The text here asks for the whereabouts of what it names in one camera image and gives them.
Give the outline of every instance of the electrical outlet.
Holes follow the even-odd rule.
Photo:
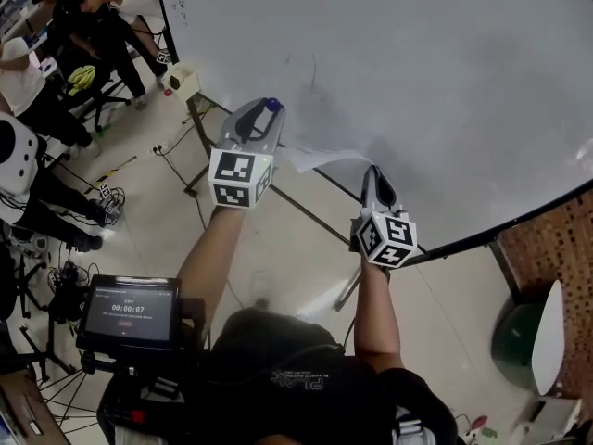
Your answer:
[[[157,147],[160,146],[160,151],[163,153],[167,153],[169,151],[169,144],[156,144],[155,146],[151,146],[148,149],[148,153],[150,155],[159,155]]]

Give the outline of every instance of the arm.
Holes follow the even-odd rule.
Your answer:
[[[377,374],[403,368],[399,328],[389,294],[387,276],[362,258],[359,302],[354,323],[354,351]]]
[[[10,59],[9,61],[0,60],[0,70],[26,70],[29,63],[29,55]]]
[[[0,112],[4,112],[5,114],[8,114],[8,115],[13,115],[12,110],[10,109],[10,106],[8,105],[8,102],[6,101],[6,99],[4,98],[4,96],[2,94],[0,94]]]
[[[217,208],[178,274],[182,298],[205,301],[207,330],[229,277],[244,218],[244,210]]]
[[[70,40],[72,40],[72,42],[81,47],[82,49],[86,50],[89,55],[91,55],[92,57],[94,57],[95,59],[99,59],[99,56],[97,55],[95,49],[91,46],[91,44],[86,41],[84,38],[81,38],[78,34],[76,33],[71,33],[69,35]]]

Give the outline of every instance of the shoe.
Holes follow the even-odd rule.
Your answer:
[[[146,108],[146,97],[141,95],[133,99],[133,106],[136,110],[144,110]]]
[[[263,312],[285,313],[284,303],[275,295],[273,288],[273,279],[267,271],[256,271],[251,279],[249,289],[250,304],[252,307]]]
[[[70,147],[68,153],[70,155],[70,159],[78,159],[78,157],[81,155],[81,148],[74,144]]]
[[[105,210],[99,206],[99,202],[100,201],[98,199],[91,199],[92,207],[89,209],[86,219],[95,221],[97,224],[99,224],[99,226],[105,227]]]
[[[79,252],[99,250],[103,247],[103,238],[100,235],[81,235],[74,240],[74,247]]]
[[[93,140],[93,142],[91,142],[89,144],[89,146],[86,148],[86,150],[88,151],[88,153],[93,155],[93,157],[95,157],[95,158],[97,158],[99,155],[101,155],[101,147],[95,140]]]

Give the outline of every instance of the timer display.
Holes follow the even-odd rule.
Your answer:
[[[142,313],[145,307],[134,307],[133,305],[111,305],[114,312]]]
[[[97,287],[86,330],[100,335],[167,341],[173,294],[157,286]]]

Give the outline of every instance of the paper sheet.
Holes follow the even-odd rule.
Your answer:
[[[279,147],[278,150],[284,158],[295,166],[296,171],[299,173],[313,170],[325,163],[340,159],[363,159],[369,161],[355,150],[312,150],[308,148],[287,147]]]

